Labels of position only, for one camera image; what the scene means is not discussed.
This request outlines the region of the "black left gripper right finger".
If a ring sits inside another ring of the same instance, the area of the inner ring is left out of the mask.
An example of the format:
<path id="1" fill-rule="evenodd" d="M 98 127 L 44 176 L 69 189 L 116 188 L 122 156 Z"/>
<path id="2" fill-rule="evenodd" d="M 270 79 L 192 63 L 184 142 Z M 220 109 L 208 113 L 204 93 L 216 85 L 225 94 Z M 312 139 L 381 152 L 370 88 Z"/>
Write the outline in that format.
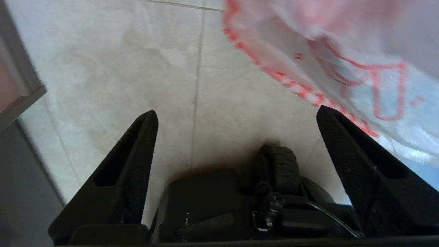
<path id="1" fill-rule="evenodd" d="M 439 194 L 339 111 L 321 106 L 325 147 L 369 236 L 438 235 Z"/>

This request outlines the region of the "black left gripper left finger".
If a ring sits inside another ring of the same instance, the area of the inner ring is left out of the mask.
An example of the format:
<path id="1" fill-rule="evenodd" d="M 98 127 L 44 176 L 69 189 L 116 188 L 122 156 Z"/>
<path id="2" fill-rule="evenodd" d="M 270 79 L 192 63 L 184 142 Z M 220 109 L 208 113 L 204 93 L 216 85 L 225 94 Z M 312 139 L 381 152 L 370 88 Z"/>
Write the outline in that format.
<path id="1" fill-rule="evenodd" d="M 141 114 L 48 228 L 55 245 L 147 245 L 141 223 L 158 116 Z"/>

